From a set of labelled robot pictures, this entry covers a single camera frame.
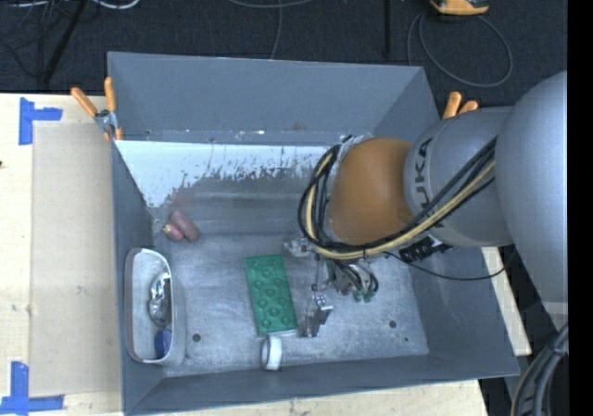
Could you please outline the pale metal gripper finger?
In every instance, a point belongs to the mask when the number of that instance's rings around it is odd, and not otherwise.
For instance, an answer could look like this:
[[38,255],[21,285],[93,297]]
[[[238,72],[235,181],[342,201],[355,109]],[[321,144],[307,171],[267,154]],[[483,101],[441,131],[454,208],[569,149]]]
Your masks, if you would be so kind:
[[291,257],[306,257],[312,253],[312,249],[308,240],[294,239],[284,243],[284,253]]
[[333,309],[325,294],[313,293],[305,309],[303,335],[307,338],[316,337]]

